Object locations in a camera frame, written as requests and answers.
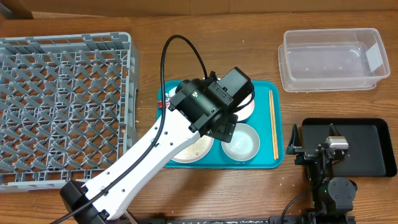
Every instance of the blue tray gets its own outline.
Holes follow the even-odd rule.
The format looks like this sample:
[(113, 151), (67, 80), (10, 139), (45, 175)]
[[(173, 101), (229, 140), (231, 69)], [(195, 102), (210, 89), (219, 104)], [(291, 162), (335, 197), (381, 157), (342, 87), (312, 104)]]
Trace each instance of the blue tray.
[[(172, 80), (165, 84), (166, 93), (173, 87), (176, 87), (182, 80)], [(282, 134), (282, 119), (280, 117), (279, 92), (277, 87), (268, 81), (252, 81), (256, 96), (254, 99), (253, 114), (242, 123), (252, 126), (260, 137), (260, 150), (257, 155), (245, 162), (238, 162), (229, 158), (223, 148), (221, 141), (214, 141), (209, 153), (196, 162), (179, 163), (170, 161), (166, 164), (169, 168), (212, 168), (212, 169), (273, 169), (278, 167), (284, 159), (284, 140)], [(272, 149), (271, 117), (269, 112), (269, 90), (274, 95), (275, 123), (278, 141), (279, 159), (274, 160), (274, 151)], [(157, 109), (156, 118), (162, 113)]]

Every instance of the wooden surface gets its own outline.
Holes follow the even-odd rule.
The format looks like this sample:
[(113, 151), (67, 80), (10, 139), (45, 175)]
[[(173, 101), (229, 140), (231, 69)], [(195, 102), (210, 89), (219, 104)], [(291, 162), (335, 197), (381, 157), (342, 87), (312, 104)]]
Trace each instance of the wooden surface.
[[(1, 37), (129, 32), (141, 53), (137, 130), (142, 136), (155, 121), (160, 87), (159, 63), (164, 42), (172, 34), (190, 39), (207, 70), (224, 75), (238, 66), (253, 80), (278, 87), (284, 144), (294, 123), (308, 117), (383, 118), (398, 155), (398, 12), (327, 12), (200, 17), (89, 18), (4, 21)], [(391, 76), (370, 91), (286, 93), (281, 86), (277, 48), (287, 30), (374, 27), (386, 47)], [(165, 64), (167, 80), (203, 75), (187, 44), (170, 44)], [(308, 189), (303, 167), (286, 156), (273, 170), (162, 169), (133, 200), (130, 210), (139, 218), (264, 218), (279, 215), (298, 194)], [(397, 223), (398, 178), (352, 178), (358, 184), (354, 211), (358, 223)], [(59, 190), (0, 195), (1, 223), (48, 223), (67, 211)], [(287, 214), (311, 207), (310, 197)]]

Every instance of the dish rack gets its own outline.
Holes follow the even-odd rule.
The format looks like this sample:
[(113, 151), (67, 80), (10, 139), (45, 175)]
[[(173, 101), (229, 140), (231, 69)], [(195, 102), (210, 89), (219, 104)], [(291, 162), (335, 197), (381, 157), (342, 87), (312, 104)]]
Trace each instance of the dish rack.
[(0, 39), (0, 192), (87, 181), (136, 141), (125, 32)]

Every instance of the black cable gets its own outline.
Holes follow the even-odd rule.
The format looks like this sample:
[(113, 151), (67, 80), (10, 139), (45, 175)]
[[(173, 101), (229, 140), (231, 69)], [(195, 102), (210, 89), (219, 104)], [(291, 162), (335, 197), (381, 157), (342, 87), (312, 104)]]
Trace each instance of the black cable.
[(176, 38), (180, 38), (186, 41), (186, 43), (192, 48), (192, 50), (194, 51), (195, 55), (197, 56), (197, 58), (199, 59), (200, 65), (203, 69), (203, 73), (205, 74), (205, 79), (207, 79), (207, 72), (206, 72), (206, 68), (205, 68), (205, 64), (203, 63), (203, 60), (201, 59), (198, 51), (196, 50), (196, 48), (193, 46), (193, 44), (184, 36), (181, 35), (173, 35), (171, 36), (166, 43), (164, 44), (163, 47), (163, 51), (162, 51), (162, 57), (160, 59), (160, 88), (162, 91), (162, 117), (160, 119), (160, 124), (159, 124), (159, 129), (156, 133), (156, 136), (154, 138), (154, 140), (152, 141), (152, 143), (149, 145), (149, 147), (145, 150), (145, 152), (138, 158), (138, 160), (136, 162), (134, 162), (129, 168), (127, 168), (119, 177), (117, 177), (114, 181), (112, 181), (107, 187), (105, 187), (103, 190), (101, 190), (100, 193), (98, 193), (97, 195), (95, 195), (91, 200), (89, 200), (88, 202), (86, 202), (84, 205), (80, 206), (78, 209), (64, 215), (63, 217), (55, 220), (54, 222), (52, 222), (51, 224), (58, 224), (61, 223), (65, 220), (67, 220), (68, 218), (76, 215), (77, 213), (81, 212), (83, 209), (85, 209), (86, 207), (90, 206), (91, 204), (93, 204), (96, 200), (98, 200), (100, 197), (102, 197), (103, 195), (106, 195), (109, 190), (114, 187), (120, 180), (122, 180), (123, 178), (125, 178), (125, 176), (128, 175), (128, 173), (130, 173), (147, 155), (148, 153), (150, 153), (150, 151), (152, 150), (152, 148), (157, 144), (157, 141), (160, 138), (160, 135), (162, 134), (163, 131), (163, 127), (164, 127), (164, 121), (165, 121), (165, 117), (166, 117), (166, 98), (165, 98), (165, 81), (164, 81), (164, 62), (165, 62), (165, 58), (166, 58), (166, 51), (167, 51), (167, 47), (169, 46), (169, 44), (171, 43), (172, 40), (176, 39)]
[(247, 102), (245, 105), (242, 105), (242, 106), (237, 107), (237, 108), (234, 110), (234, 113), (240, 111), (240, 110), (243, 109), (245, 106), (249, 105), (249, 104), (254, 100), (254, 95), (255, 95), (255, 92), (254, 92), (254, 90), (253, 90), (253, 92), (251, 93), (251, 98), (250, 98), (249, 102)]
[(283, 223), (284, 223), (285, 214), (286, 214), (286, 212), (287, 212), (287, 210), (289, 209), (290, 206), (292, 206), (298, 199), (302, 198), (302, 197), (305, 196), (306, 194), (310, 193), (310, 192), (313, 191), (313, 190), (316, 190), (317, 188), (319, 188), (319, 186), (321, 186), (321, 184), (322, 184), (322, 182), (323, 182), (323, 179), (325, 178), (325, 175), (326, 175), (326, 160), (325, 160), (325, 155), (324, 155), (324, 152), (323, 152), (323, 151), (321, 151), (321, 154), (322, 154), (322, 170), (321, 170), (322, 174), (321, 174), (320, 182), (319, 182), (318, 184), (315, 184), (314, 186), (312, 186), (310, 189), (306, 190), (305, 192), (303, 192), (303, 193), (300, 194), (299, 196), (295, 197), (291, 202), (289, 202), (289, 203), (286, 205), (284, 211), (282, 212), (282, 215), (280, 216), (280, 220), (281, 220), (280, 224), (283, 224)]

